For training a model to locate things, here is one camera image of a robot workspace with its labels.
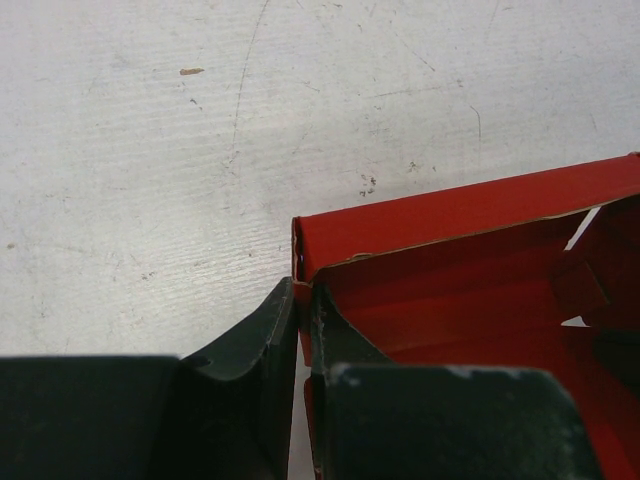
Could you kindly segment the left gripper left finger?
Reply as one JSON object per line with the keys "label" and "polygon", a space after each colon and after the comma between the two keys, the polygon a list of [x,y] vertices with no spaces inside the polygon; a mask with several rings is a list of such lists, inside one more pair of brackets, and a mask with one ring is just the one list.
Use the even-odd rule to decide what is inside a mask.
{"label": "left gripper left finger", "polygon": [[297,318],[290,278],[200,350],[1,361],[5,479],[283,479]]}

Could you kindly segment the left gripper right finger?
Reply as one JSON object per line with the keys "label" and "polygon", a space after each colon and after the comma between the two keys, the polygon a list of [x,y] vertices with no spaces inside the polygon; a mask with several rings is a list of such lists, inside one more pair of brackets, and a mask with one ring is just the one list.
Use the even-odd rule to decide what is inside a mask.
{"label": "left gripper right finger", "polygon": [[600,479],[568,391],[521,367],[402,365],[312,294],[308,425],[320,479]]}

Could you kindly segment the red paper box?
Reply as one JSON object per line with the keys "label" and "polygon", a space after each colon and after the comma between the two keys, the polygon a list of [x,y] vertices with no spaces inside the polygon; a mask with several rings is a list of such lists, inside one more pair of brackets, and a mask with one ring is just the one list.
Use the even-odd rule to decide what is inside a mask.
{"label": "red paper box", "polygon": [[402,365],[539,369],[569,393],[604,475],[639,475],[639,157],[292,224],[312,366],[312,294]]}

